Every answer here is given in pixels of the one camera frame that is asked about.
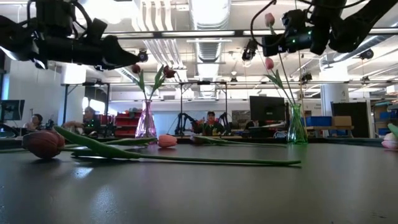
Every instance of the glass vase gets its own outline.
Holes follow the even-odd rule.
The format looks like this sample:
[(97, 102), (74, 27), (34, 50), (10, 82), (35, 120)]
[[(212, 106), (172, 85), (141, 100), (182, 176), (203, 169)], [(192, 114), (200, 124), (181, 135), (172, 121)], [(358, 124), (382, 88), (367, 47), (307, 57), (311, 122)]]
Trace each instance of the glass vase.
[(155, 121), (150, 104), (150, 100), (144, 100), (142, 103), (142, 113), (138, 121), (136, 138), (156, 138)]
[(291, 144), (307, 144), (307, 132), (301, 122), (301, 104), (296, 103), (291, 106), (292, 114), (290, 126), (287, 132), (287, 142)]

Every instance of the green glass vase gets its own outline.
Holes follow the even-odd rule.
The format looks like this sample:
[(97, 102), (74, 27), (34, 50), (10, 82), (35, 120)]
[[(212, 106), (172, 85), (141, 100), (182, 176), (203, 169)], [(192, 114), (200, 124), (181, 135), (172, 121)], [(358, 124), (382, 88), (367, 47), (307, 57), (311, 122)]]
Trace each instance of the green glass vase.
[(287, 132), (287, 142), (290, 144), (307, 144), (307, 132), (304, 130), (301, 123), (301, 104), (296, 103), (291, 105), (292, 114), (290, 119), (290, 126)]

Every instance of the red tulip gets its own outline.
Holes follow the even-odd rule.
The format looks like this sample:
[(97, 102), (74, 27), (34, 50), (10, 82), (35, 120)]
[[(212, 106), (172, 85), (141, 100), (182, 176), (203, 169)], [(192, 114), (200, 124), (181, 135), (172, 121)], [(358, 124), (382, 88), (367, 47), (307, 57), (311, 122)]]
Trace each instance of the red tulip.
[(48, 133), (51, 133), (51, 134), (54, 134), (55, 137), (57, 137), (57, 139), (58, 139), (58, 141), (57, 141), (58, 142), (57, 143), (58, 148), (63, 148), (65, 146), (65, 138), (62, 135), (60, 135), (58, 132), (56, 132), (55, 130), (44, 130), (44, 131), (46, 131)]
[(275, 24), (275, 17), (272, 15), (272, 13), (267, 13), (266, 14), (266, 26), (270, 27)]
[(131, 66), (131, 71), (135, 74), (138, 74), (141, 72), (141, 67), (137, 64)]
[(26, 134), (22, 138), (22, 147), (42, 159), (51, 159), (61, 152), (56, 135), (46, 131)]
[(269, 57), (266, 58), (266, 68), (267, 70), (271, 70), (274, 68), (274, 61)]
[(176, 71), (170, 69), (170, 67), (168, 65), (166, 65), (163, 68), (163, 74), (165, 75), (166, 78), (174, 78), (175, 73), (176, 73)]

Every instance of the tulip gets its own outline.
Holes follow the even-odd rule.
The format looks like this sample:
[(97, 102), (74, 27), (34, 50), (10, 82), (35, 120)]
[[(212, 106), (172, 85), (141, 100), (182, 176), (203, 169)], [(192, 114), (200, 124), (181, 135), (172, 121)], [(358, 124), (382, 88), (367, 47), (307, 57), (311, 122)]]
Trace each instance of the tulip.
[(138, 74), (141, 72), (141, 67), (137, 64), (131, 66), (131, 71), (135, 74)]
[(266, 58), (266, 69), (271, 70), (273, 68), (274, 68), (274, 61), (271, 58), (267, 57)]
[(26, 134), (22, 138), (22, 147), (42, 159), (51, 159), (61, 152), (58, 137), (46, 131)]
[(272, 15), (272, 13), (267, 13), (266, 14), (266, 26), (271, 27), (275, 24), (275, 17)]
[(176, 73), (176, 71), (170, 69), (170, 67), (168, 65), (166, 65), (163, 68), (163, 74), (166, 78), (174, 78), (174, 74)]
[(157, 141), (160, 147), (172, 147), (177, 145), (177, 138), (168, 134), (161, 134)]
[(391, 149), (391, 150), (397, 150), (398, 149), (398, 142), (397, 141), (386, 141), (384, 140), (381, 143), (385, 148)]

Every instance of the computer monitor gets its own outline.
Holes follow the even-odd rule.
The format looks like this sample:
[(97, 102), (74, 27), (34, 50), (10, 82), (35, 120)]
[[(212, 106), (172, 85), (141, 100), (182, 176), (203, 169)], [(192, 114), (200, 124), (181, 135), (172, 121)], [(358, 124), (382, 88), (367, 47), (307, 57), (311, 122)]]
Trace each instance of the computer monitor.
[(0, 122), (19, 121), (24, 112), (25, 100), (1, 100)]
[(252, 120), (285, 121), (285, 99), (250, 96), (250, 115)]

